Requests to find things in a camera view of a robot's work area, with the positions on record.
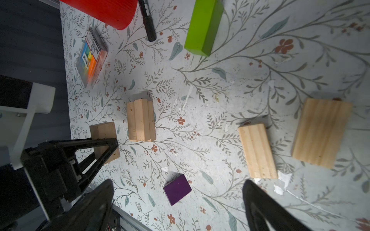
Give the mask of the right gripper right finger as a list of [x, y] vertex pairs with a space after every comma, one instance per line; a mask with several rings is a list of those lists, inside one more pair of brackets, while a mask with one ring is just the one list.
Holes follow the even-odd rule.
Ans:
[[276, 231], [310, 230], [253, 181], [245, 181], [242, 195], [246, 218], [251, 231], [268, 231], [267, 223]]

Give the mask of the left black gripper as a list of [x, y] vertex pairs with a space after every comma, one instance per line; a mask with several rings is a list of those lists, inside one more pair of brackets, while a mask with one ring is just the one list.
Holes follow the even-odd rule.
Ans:
[[[81, 162], [77, 161], [77, 151], [99, 146], [108, 146], [108, 149], [97, 160], [91, 153]], [[49, 141], [24, 150], [21, 161], [47, 219], [64, 212], [61, 199], [72, 202], [86, 190], [117, 147], [116, 138], [87, 138]]]

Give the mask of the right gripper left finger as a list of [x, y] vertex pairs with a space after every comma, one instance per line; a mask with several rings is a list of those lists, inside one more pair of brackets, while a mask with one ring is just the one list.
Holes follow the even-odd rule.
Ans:
[[52, 219], [43, 230], [105, 231], [112, 210], [113, 195], [112, 180], [105, 180], [67, 213]]

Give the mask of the wood block numbered 72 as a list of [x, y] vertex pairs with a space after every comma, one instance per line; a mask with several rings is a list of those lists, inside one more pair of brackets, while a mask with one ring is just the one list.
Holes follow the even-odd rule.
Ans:
[[134, 102], [127, 103], [127, 121], [128, 121], [128, 136], [130, 141], [137, 141], [136, 124], [135, 124], [135, 104]]

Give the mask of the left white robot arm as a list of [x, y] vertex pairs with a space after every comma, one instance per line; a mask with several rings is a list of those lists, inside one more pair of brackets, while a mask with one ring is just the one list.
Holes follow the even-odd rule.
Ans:
[[100, 168], [116, 151], [116, 138], [48, 141], [25, 148], [36, 113], [50, 113], [55, 88], [1, 76], [1, 146], [9, 151], [10, 165], [26, 174], [27, 195], [48, 220], [63, 213], [61, 199], [80, 196]]

